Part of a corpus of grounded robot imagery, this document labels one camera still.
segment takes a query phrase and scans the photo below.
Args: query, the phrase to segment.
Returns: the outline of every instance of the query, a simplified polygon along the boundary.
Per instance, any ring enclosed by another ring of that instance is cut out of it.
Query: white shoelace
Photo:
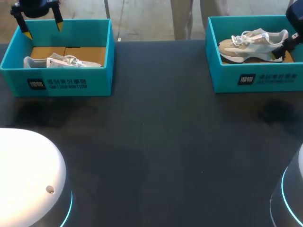
[[[81,65],[83,67],[87,67],[85,64],[83,64],[82,61],[80,61],[78,58],[76,58],[75,56],[72,56],[72,55],[66,55],[64,56],[65,58],[67,58],[68,63],[69,64],[75,64],[75,65]]]
[[[245,35],[250,31],[245,31],[241,35],[238,36],[233,36],[232,35],[232,43],[235,46],[240,46],[242,44],[248,44],[248,43],[253,43],[253,40],[250,38],[251,35]]]

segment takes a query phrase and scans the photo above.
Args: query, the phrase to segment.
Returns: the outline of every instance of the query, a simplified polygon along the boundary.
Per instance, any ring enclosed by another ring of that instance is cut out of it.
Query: shoe box
[[[248,59],[232,63],[221,58],[218,43],[241,35],[243,31],[262,28],[267,32],[295,30],[286,16],[210,17],[206,29],[205,51],[216,93],[303,91],[303,45],[286,52],[282,63]]]
[[[0,65],[8,87],[17,97],[109,96],[115,42],[110,19],[67,19],[59,32],[54,20],[27,20],[33,39],[19,27]],[[52,53],[73,55],[98,68],[24,69],[23,59],[45,59]]]

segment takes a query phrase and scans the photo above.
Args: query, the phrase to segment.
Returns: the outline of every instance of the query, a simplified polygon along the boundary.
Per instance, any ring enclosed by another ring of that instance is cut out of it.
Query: robotic arm
[[[21,32],[28,38],[33,39],[21,13],[24,13],[29,18],[37,18],[48,14],[51,8],[58,30],[61,31],[63,19],[59,10],[59,4],[59,0],[19,0],[19,2],[11,7],[10,14],[16,18]]]
[[[303,43],[303,0],[291,4],[286,11],[286,17],[297,33],[285,39],[283,46],[272,51],[272,59],[285,57],[285,51],[291,52],[298,44]]]

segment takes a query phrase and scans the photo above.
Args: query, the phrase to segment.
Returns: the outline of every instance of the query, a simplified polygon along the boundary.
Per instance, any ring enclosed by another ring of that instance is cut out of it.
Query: concrete floor
[[[0,43],[8,43],[17,23],[10,6],[0,0]],[[173,40],[170,0],[108,0],[115,38],[123,41]],[[192,39],[202,39],[200,2],[194,0]],[[228,0],[231,15],[285,14],[288,0]],[[103,0],[61,0],[63,18],[106,18]],[[52,13],[45,18],[53,18]]]

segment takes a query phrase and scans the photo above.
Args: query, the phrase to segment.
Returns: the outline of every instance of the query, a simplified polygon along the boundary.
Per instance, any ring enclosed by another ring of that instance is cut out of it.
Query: sneaker
[[[282,46],[288,32],[269,33],[259,28],[254,31],[245,31],[242,35],[233,36],[231,39],[219,43],[220,55],[232,62],[242,63],[248,58],[259,58],[264,61],[282,62],[282,57],[272,59],[271,52]]]
[[[98,63],[89,61],[80,61],[75,56],[67,55],[61,56],[53,53],[46,59],[32,59],[25,57],[23,60],[23,68],[82,68],[82,67],[100,67]]]

